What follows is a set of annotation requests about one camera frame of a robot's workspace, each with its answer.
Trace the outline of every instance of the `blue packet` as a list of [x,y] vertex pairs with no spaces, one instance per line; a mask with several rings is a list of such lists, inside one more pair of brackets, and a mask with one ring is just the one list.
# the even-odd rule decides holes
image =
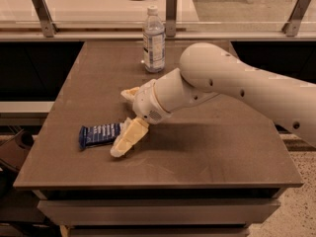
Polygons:
[[112,144],[120,134],[122,123],[109,123],[95,126],[82,126],[79,131],[79,146],[81,150]]

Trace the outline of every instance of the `brown tabletop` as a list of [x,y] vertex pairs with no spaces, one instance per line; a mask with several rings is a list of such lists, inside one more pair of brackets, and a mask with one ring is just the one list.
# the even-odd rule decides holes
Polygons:
[[141,41],[86,42],[15,187],[97,190],[301,186],[302,180],[274,124],[245,104],[222,95],[151,125],[149,133],[125,157],[112,157],[111,145],[80,151],[81,125],[134,118],[120,91],[176,68],[190,43],[167,41],[165,71],[149,74],[140,62]]

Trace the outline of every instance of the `metal bracket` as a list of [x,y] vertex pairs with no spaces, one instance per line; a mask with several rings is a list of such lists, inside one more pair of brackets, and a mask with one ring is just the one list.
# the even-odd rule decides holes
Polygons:
[[295,37],[298,34],[300,24],[307,11],[311,0],[297,0],[296,5],[289,17],[288,23],[284,25],[282,31],[288,37]]
[[32,0],[39,16],[41,31],[45,37],[53,37],[57,32],[57,27],[52,23],[45,0]]
[[177,22],[177,2],[178,0],[166,0],[166,36],[176,35]]

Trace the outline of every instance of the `water bottle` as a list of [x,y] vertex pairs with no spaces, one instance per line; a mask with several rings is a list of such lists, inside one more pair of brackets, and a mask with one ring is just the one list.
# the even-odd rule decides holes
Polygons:
[[165,68],[165,27],[157,6],[149,6],[147,15],[143,26],[144,63],[148,72],[157,73]]

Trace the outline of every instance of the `white robotic arm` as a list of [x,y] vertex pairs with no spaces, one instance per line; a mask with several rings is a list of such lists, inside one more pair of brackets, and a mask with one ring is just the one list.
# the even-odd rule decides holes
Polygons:
[[141,86],[133,110],[155,124],[218,94],[246,103],[316,147],[316,85],[251,67],[209,43],[189,46],[180,68]]

